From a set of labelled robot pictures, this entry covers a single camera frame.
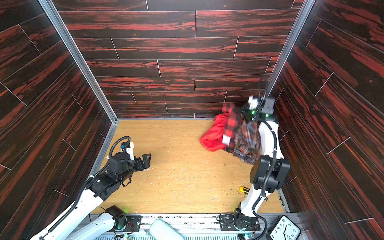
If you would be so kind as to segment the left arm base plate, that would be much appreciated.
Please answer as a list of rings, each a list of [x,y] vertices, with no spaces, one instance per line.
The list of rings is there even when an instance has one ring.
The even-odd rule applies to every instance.
[[[116,232],[139,232],[142,218],[140,215],[126,215],[124,218],[119,217],[115,222],[114,230]]]

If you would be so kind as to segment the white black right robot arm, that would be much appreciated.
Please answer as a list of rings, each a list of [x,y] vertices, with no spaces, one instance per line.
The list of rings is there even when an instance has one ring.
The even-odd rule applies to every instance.
[[[252,186],[245,200],[240,203],[239,216],[242,218],[256,218],[264,200],[282,187],[291,168],[281,152],[278,139],[279,121],[274,115],[274,103],[274,98],[250,96],[242,112],[247,124],[257,125],[261,137],[261,159],[251,170]]]

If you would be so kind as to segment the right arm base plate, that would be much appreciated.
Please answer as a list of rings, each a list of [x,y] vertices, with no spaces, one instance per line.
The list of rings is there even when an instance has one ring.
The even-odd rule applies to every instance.
[[[216,220],[220,224],[221,231],[260,231],[260,223],[256,217],[248,217],[244,214],[219,214]]]

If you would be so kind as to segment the red black checkered cloth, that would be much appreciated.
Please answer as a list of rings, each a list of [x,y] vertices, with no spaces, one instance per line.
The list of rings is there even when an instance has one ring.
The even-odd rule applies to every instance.
[[[236,131],[243,122],[241,116],[242,108],[234,103],[224,103],[222,111],[225,114],[229,114],[223,134],[223,144],[228,148],[233,148]]]

